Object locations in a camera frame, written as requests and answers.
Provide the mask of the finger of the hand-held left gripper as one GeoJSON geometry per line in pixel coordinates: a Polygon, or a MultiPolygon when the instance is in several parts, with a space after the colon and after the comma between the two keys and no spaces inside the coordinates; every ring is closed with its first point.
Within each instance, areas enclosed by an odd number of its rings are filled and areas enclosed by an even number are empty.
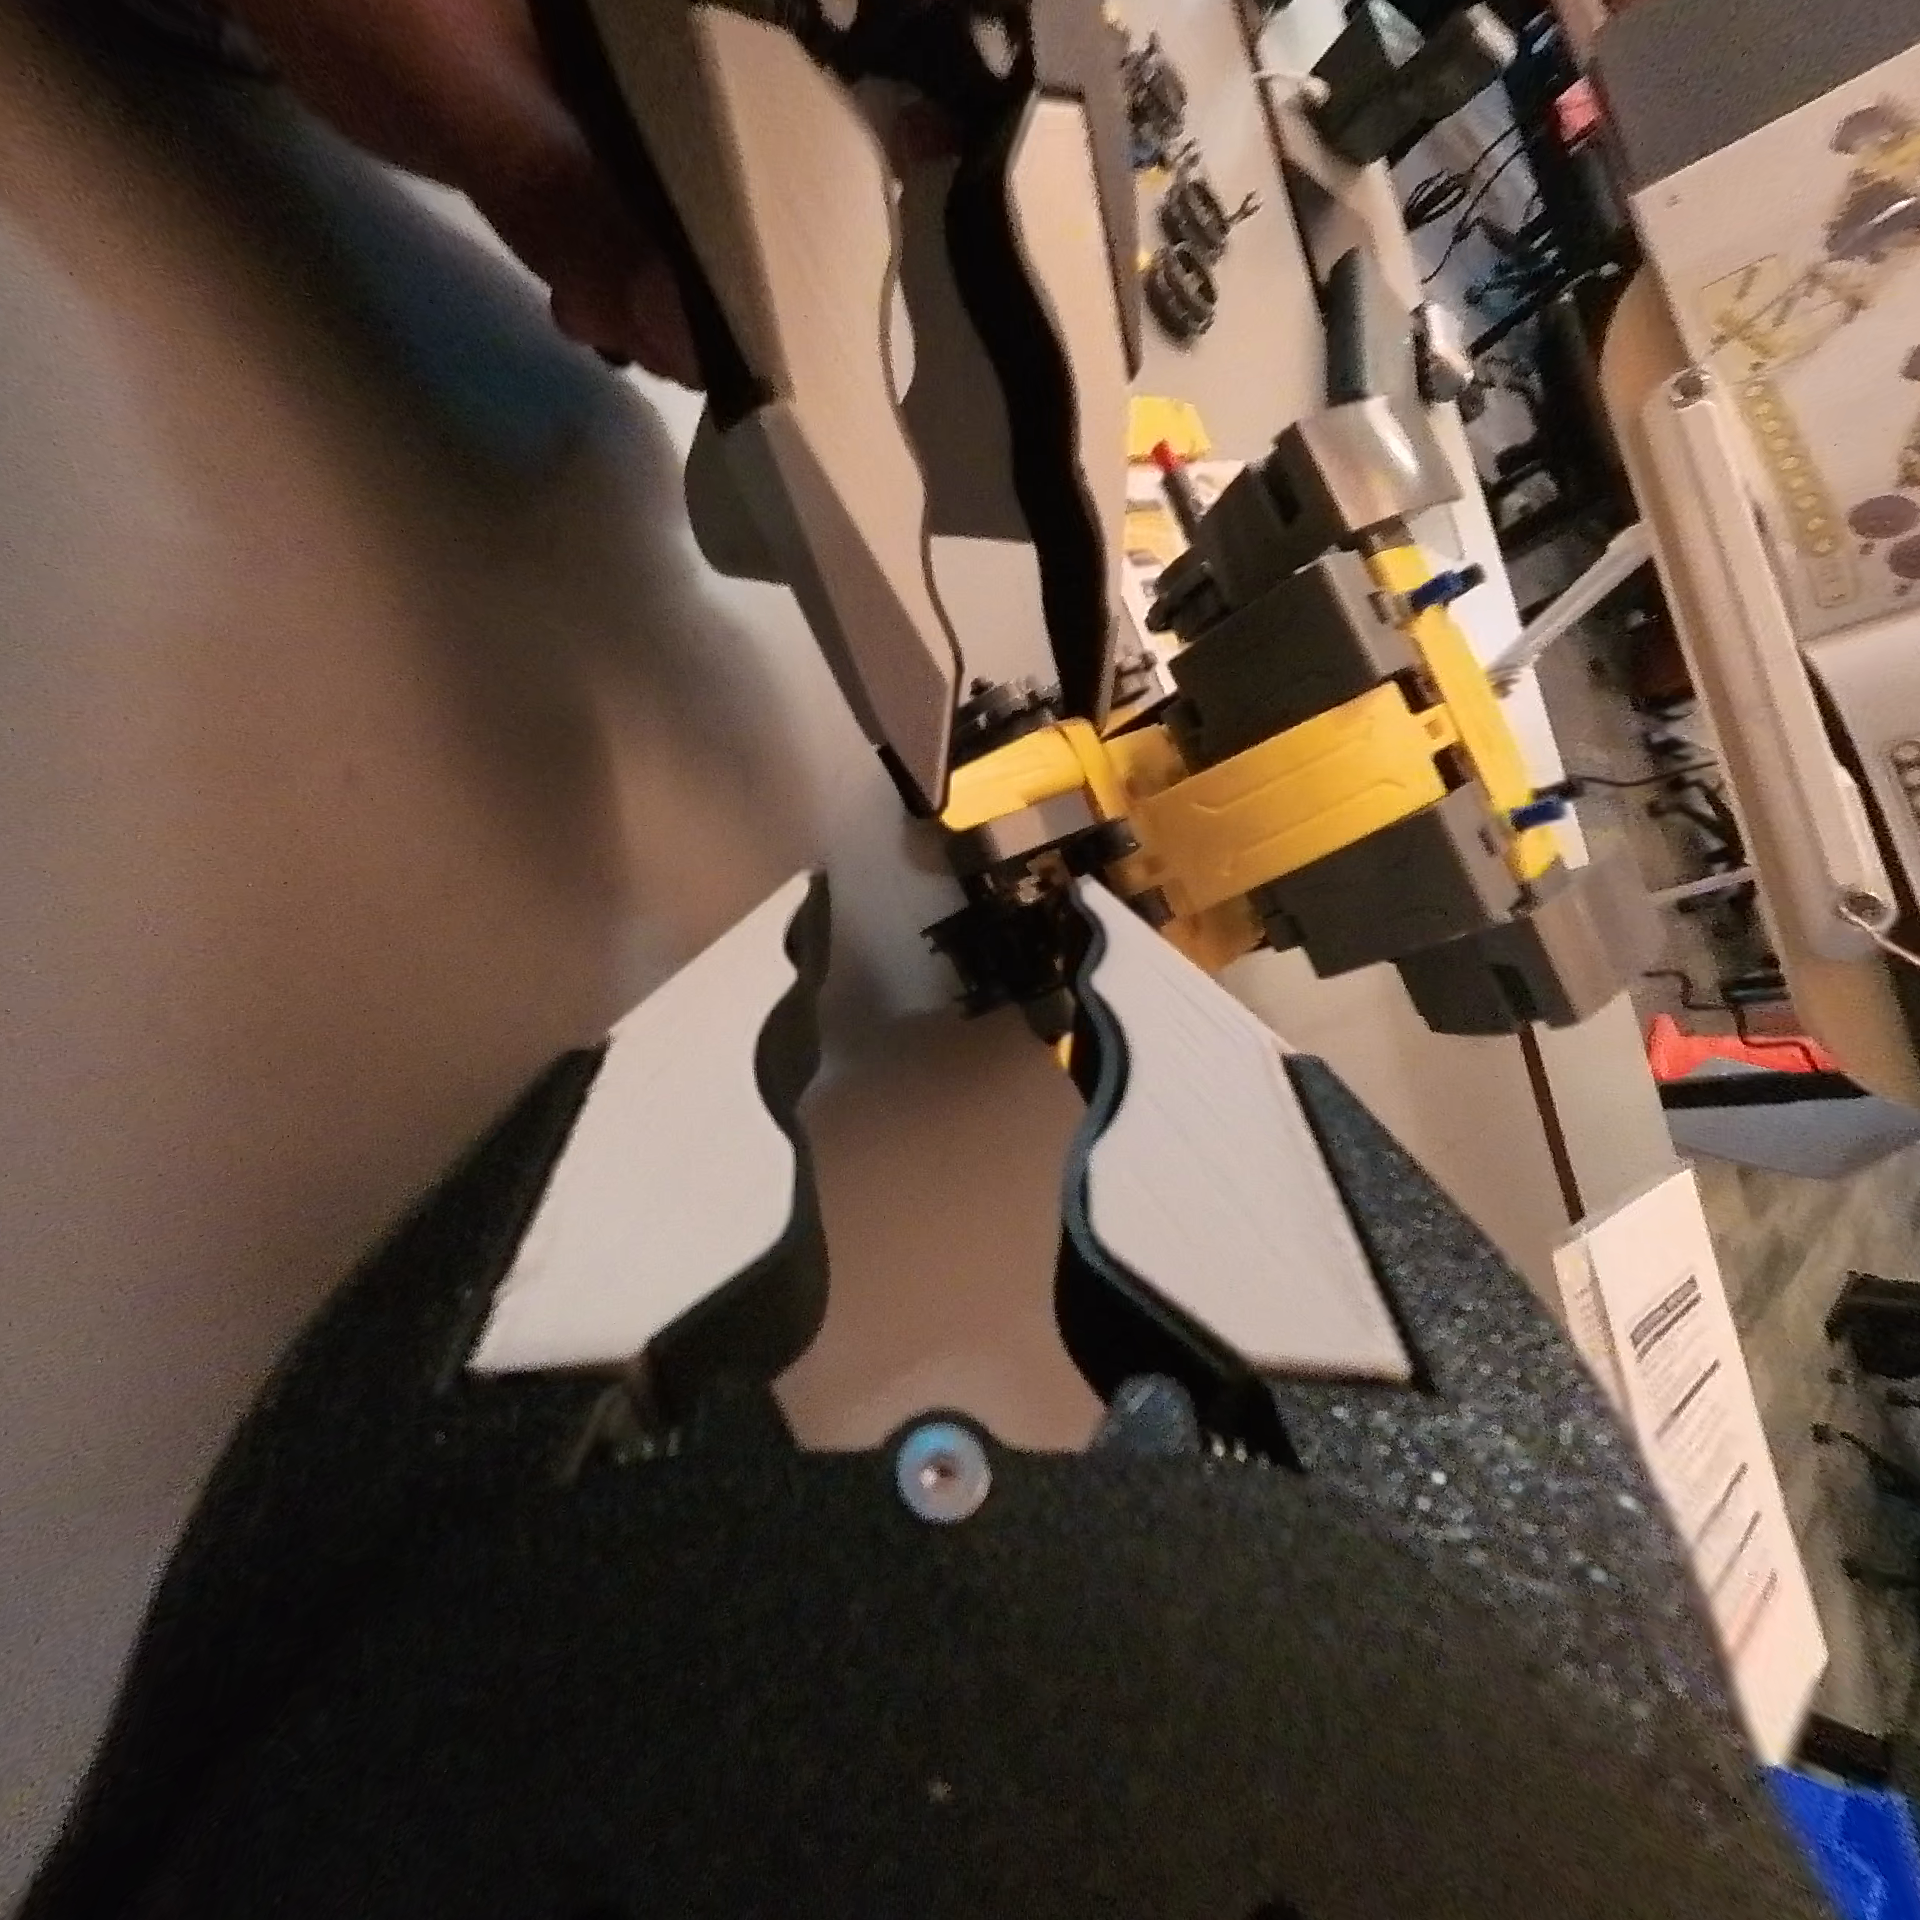
{"type": "Polygon", "coordinates": [[[713,436],[905,806],[943,805],[959,654],[897,394],[891,167],[852,92],[734,4],[593,4],[663,197],[713,436]]]}
{"type": "Polygon", "coordinates": [[[1037,92],[958,164],[948,266],[1005,424],[1005,476],[1039,567],[1069,718],[1113,707],[1118,549],[1138,318],[1113,237],[1087,102],[1037,92]]]}

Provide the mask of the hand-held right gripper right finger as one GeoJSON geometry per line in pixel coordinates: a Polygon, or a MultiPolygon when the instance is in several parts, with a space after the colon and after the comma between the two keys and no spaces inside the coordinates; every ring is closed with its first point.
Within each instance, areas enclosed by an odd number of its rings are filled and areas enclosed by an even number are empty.
{"type": "Polygon", "coordinates": [[[1158,1376],[1190,1403],[1269,1384],[1413,1384],[1418,1360],[1257,1014],[1097,880],[1076,880],[1071,1080],[1054,1312],[1113,1403],[1158,1376]]]}

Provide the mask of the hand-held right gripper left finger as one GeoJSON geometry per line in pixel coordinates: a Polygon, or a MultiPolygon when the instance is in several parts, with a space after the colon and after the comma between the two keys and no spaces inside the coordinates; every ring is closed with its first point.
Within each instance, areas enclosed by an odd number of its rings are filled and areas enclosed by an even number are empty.
{"type": "Polygon", "coordinates": [[[799,870],[609,1030],[470,1347],[474,1376],[778,1380],[825,1320],[805,1094],[831,948],[799,870]]]}

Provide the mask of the yellow grey brick toy vehicle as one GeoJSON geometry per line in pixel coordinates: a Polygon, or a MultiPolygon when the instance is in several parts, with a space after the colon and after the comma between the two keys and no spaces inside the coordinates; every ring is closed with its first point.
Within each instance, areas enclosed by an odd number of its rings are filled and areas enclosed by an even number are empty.
{"type": "Polygon", "coordinates": [[[1171,690],[1092,722],[1059,688],[978,680],[940,814],[959,904],[923,928],[969,1014],[1066,1032],[1071,880],[1101,880],[1210,973],[1257,948],[1319,975],[1389,966],[1430,1030],[1573,1027],[1660,948],[1627,855],[1571,864],[1569,791],[1529,778],[1420,511],[1453,471],[1420,403],[1337,400],[1207,504],[1163,471],[1187,547],[1149,627],[1171,690]]]}

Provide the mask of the person's left hand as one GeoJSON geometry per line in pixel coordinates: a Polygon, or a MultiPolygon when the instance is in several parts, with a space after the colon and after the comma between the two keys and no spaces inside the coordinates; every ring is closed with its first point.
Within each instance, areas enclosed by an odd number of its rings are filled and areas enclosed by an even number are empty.
{"type": "Polygon", "coordinates": [[[531,4],[244,4],[299,100],[356,146],[461,194],[577,346],[700,391],[661,242],[562,102],[531,4]]]}

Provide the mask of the black flat device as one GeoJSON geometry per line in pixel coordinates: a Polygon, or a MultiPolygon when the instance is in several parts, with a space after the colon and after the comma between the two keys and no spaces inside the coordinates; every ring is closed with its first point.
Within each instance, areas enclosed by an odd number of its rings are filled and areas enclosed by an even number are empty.
{"type": "Polygon", "coordinates": [[[1325,88],[1309,108],[1311,128],[1351,164],[1399,163],[1494,85],[1518,50],[1518,30],[1491,4],[1453,7],[1427,30],[1397,4],[1351,4],[1311,69],[1325,88]]]}

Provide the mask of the orange red object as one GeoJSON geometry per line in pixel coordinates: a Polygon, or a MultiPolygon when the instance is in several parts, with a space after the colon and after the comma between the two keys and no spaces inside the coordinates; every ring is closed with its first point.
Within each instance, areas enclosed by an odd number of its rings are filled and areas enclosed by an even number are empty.
{"type": "Polygon", "coordinates": [[[1837,1071],[1836,1059],[1803,1035],[1701,1032],[1671,1014],[1652,1016],[1643,1043],[1647,1070],[1661,1087],[1732,1071],[1837,1071]]]}

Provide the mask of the printed white paper sheet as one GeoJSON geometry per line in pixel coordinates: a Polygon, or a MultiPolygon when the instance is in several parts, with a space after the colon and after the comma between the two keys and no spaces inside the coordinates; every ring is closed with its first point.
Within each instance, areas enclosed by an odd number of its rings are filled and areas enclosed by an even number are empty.
{"type": "Polygon", "coordinates": [[[1828,1643],[1693,1170],[1586,1215],[1553,1274],[1687,1550],[1749,1741],[1791,1765],[1828,1643]]]}

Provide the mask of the dark grey partition board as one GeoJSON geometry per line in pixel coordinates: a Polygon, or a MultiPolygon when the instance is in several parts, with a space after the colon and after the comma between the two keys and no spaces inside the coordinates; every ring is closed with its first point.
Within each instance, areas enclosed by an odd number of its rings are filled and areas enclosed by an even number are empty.
{"type": "Polygon", "coordinates": [[[1637,3],[1588,75],[1630,192],[1715,156],[1915,46],[1915,3],[1637,3]]]}

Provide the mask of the toy instruction booklet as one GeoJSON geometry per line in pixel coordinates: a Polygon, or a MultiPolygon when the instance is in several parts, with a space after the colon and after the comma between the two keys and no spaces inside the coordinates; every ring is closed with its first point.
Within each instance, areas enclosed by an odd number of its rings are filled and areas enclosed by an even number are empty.
{"type": "Polygon", "coordinates": [[[1633,207],[1802,645],[1915,656],[1915,43],[1633,207]]]}

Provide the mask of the white book stand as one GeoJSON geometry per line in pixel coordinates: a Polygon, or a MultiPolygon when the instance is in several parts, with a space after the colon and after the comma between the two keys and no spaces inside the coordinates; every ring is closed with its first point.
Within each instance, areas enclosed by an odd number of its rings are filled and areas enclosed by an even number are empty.
{"type": "Polygon", "coordinates": [[[1685,358],[1645,275],[1607,326],[1601,397],[1791,1007],[1849,1083],[1915,1114],[1915,591],[1797,631],[1735,394],[1685,358]]]}

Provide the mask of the blue plastic bin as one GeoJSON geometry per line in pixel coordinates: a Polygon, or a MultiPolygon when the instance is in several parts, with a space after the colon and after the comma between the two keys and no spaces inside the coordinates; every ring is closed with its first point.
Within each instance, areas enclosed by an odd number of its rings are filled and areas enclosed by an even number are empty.
{"type": "Polygon", "coordinates": [[[1798,1767],[1762,1775],[1839,1918],[1918,1918],[1918,1837],[1903,1792],[1798,1767]]]}

